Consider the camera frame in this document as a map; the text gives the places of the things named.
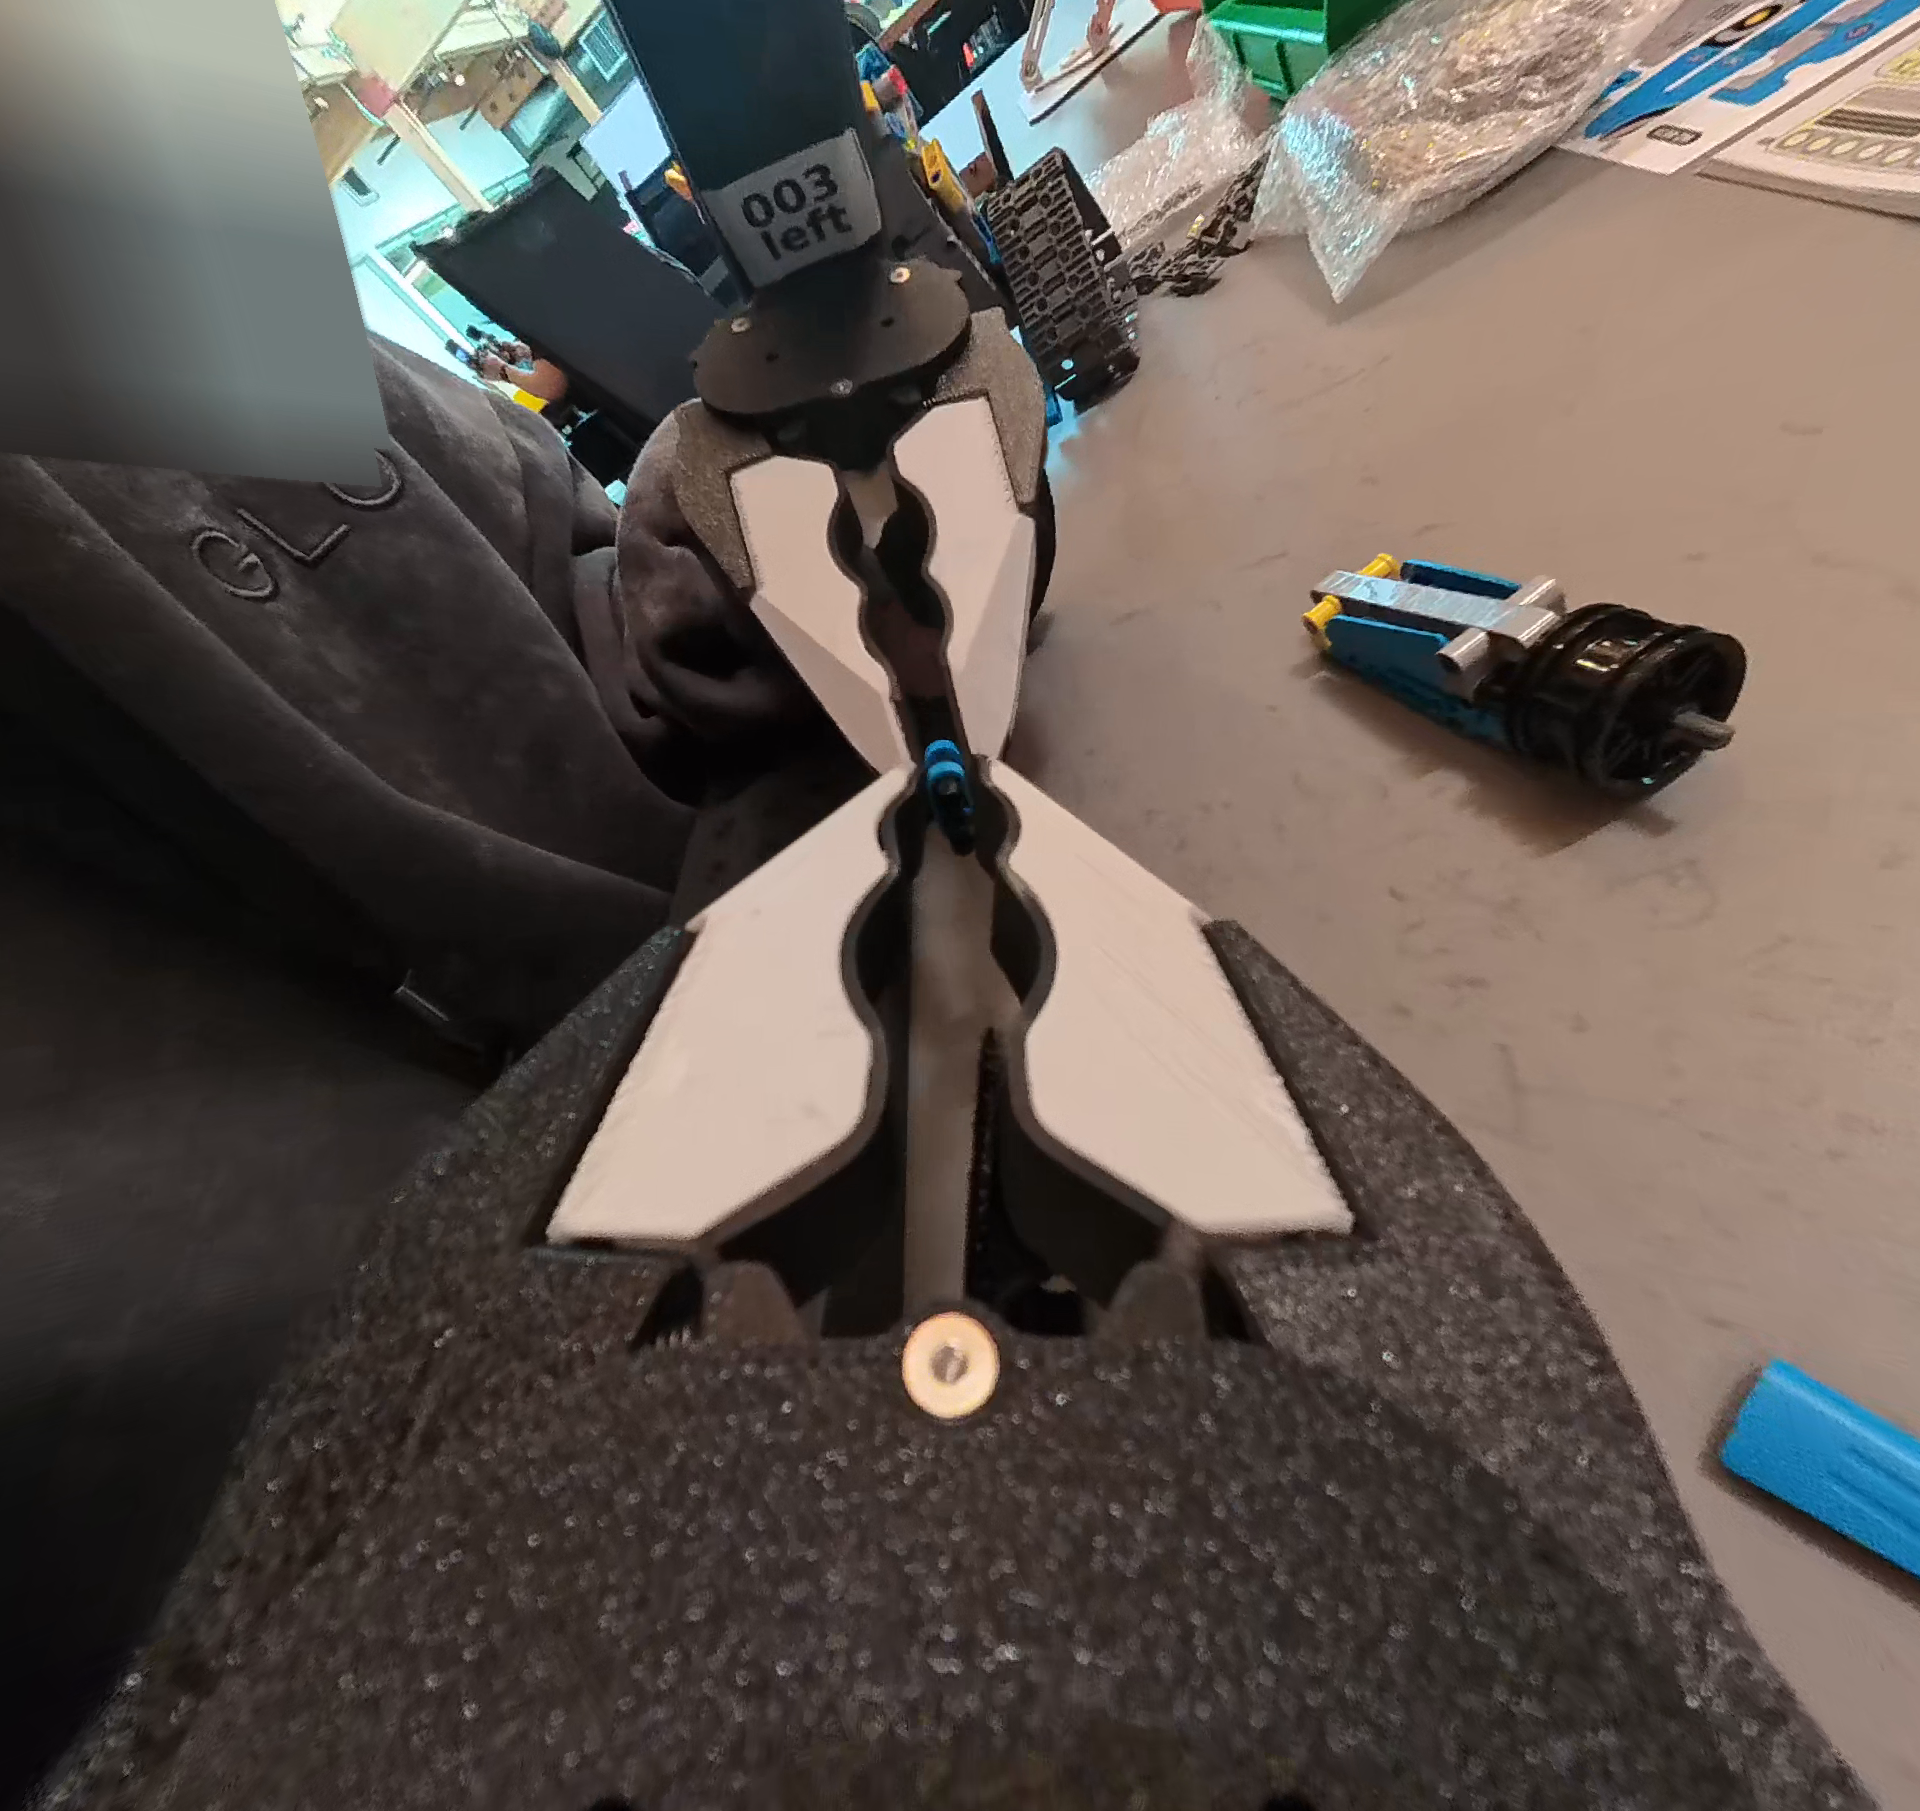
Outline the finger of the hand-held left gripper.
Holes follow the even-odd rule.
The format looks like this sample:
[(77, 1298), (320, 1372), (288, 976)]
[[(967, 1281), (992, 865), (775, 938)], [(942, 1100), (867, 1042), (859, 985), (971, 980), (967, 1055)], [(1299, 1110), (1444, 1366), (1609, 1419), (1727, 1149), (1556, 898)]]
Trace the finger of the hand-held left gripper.
[(1005, 756), (1031, 620), (1039, 530), (1016, 504), (983, 395), (942, 403), (893, 445), (893, 479), (925, 514), (925, 583), (942, 599), (942, 669), (963, 745)]
[(769, 452), (731, 475), (752, 566), (752, 616), (872, 770), (911, 770), (893, 678), (867, 646), (867, 589), (835, 549), (840, 473)]

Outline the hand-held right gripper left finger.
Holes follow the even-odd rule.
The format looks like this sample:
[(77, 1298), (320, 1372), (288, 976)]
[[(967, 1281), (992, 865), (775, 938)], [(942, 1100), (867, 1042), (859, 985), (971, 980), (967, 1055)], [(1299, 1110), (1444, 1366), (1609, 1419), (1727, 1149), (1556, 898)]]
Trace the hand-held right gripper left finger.
[(548, 1250), (851, 1258), (887, 1218), (887, 1033), (859, 938), (902, 881), (911, 770), (690, 914), (548, 1218)]

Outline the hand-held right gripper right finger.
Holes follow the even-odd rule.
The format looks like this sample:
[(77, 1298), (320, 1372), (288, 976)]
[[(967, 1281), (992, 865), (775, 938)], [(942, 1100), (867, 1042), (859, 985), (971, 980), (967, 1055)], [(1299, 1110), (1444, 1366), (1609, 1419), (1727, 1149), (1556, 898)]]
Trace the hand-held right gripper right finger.
[(1011, 1105), (1072, 1181), (1203, 1243), (1344, 1238), (1351, 1207), (1268, 1055), (1213, 919), (1005, 761), (995, 969)]

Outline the black wheel blue beam assembly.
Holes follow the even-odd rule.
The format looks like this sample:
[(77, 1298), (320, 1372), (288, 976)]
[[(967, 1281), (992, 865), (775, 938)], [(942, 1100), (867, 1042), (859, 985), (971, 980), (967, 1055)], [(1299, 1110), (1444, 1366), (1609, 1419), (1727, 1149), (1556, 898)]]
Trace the black wheel blue beam assembly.
[(1556, 580), (1502, 580), (1380, 553), (1309, 589), (1332, 669), (1430, 727), (1556, 770), (1605, 801), (1670, 792), (1732, 745), (1748, 650), (1638, 605), (1568, 605)]

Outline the blue angled panel piece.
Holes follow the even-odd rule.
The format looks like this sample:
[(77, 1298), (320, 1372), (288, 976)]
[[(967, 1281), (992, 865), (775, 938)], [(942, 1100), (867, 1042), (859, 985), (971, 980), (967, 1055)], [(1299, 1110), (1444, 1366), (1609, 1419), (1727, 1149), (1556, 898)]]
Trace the blue angled panel piece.
[(1766, 1364), (1732, 1414), (1722, 1464), (1897, 1576), (1920, 1576), (1920, 1438)]

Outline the person's left forearm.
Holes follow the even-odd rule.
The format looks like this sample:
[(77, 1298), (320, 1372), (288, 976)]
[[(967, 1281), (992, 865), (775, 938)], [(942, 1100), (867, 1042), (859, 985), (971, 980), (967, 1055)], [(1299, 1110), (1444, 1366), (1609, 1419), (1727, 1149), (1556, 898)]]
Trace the person's left forearm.
[(678, 404), (649, 431), (612, 549), (615, 714), (636, 770), (678, 801), (840, 743), (688, 521), (690, 420), (700, 404)]

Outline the grey desk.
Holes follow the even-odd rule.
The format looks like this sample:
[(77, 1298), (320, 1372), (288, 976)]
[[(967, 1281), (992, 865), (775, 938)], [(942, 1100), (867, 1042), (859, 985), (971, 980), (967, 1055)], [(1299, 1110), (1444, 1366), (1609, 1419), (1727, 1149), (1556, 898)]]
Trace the grey desk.
[[(1916, 316), (1916, 223), (1568, 150), (1344, 305), (1254, 244), (1054, 445), (1011, 751), (1474, 1142), (1880, 1806), (1916, 1578), (1710, 1430), (1761, 1358), (1916, 1422)], [(1609, 814), (1312, 669), (1309, 583), (1380, 553), (1736, 635), (1736, 745)]]

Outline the black office chair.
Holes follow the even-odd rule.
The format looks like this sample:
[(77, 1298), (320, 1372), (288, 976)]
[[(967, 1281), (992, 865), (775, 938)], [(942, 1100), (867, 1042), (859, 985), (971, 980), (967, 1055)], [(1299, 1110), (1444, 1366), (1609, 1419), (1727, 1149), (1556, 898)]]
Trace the black office chair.
[(623, 479), (649, 431), (700, 395), (690, 350), (719, 300), (566, 181), (536, 171), (416, 252), (500, 328), (559, 363), (566, 403), (588, 415), (572, 425), (572, 452), (588, 458), (588, 438), (605, 438), (599, 475)]

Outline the tracked robot model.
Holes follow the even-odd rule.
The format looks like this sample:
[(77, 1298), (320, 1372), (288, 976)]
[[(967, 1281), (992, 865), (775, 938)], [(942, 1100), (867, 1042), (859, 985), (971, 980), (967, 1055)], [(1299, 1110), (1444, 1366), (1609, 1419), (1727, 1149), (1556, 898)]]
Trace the tracked robot model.
[(1005, 164), (992, 105), (971, 90), (981, 158), (958, 169), (920, 127), (920, 99), (876, 29), (851, 6), (867, 120), (900, 146), (881, 185), (916, 185), (920, 209), (900, 252), (954, 266), (971, 310), (1003, 310), (1042, 379), (1042, 425), (1097, 404), (1143, 368), (1138, 286), (1122, 235), (1065, 146), (1025, 169)]

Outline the black track links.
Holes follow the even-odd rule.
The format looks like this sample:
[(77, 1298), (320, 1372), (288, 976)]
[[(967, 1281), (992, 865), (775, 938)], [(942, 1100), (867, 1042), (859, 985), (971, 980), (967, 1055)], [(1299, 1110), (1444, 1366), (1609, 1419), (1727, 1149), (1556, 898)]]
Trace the black track links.
[(1171, 239), (1158, 239), (1144, 251), (1131, 252), (1131, 290), (1138, 300), (1203, 300), (1219, 286), (1221, 266), (1233, 252), (1243, 252), (1243, 235), (1251, 235), (1251, 218), (1254, 218), (1254, 197), (1262, 197), (1262, 171), (1268, 164), (1243, 169), (1221, 199), (1196, 218), (1185, 235)]

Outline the small clear plastic bag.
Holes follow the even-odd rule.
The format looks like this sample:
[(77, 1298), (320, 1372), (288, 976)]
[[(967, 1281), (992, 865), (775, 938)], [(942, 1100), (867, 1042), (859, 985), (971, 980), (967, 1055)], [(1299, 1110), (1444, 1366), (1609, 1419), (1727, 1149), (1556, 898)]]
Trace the small clear plastic bag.
[(1251, 84), (1233, 46), (1203, 15), (1185, 56), (1189, 99), (1165, 110), (1086, 191), (1125, 252), (1165, 244), (1268, 169), (1274, 105)]

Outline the clear bubble wrap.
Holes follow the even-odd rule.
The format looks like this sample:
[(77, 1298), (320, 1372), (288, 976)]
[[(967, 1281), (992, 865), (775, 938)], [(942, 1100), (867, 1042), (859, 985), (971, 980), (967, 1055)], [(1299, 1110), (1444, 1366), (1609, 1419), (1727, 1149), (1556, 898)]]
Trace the clear bubble wrap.
[(1682, 0), (1406, 0), (1283, 113), (1251, 239), (1302, 239), (1336, 305), (1556, 146)]

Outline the blue sticker sheet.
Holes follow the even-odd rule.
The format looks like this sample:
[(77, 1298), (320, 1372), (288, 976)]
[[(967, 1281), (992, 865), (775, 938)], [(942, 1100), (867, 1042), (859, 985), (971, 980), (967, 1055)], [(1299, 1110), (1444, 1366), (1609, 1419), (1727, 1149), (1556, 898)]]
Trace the blue sticker sheet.
[(1920, 0), (1682, 0), (1556, 146), (1696, 171), (1916, 40)]

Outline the open instruction booklet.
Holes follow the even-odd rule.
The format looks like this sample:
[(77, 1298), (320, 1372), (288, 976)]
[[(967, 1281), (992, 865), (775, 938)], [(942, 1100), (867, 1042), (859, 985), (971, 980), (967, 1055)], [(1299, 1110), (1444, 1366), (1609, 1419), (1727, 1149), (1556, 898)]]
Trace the open instruction booklet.
[(1712, 185), (1775, 191), (1870, 218), (1920, 218), (1920, 29), (1870, 49), (1766, 127), (1722, 146)]

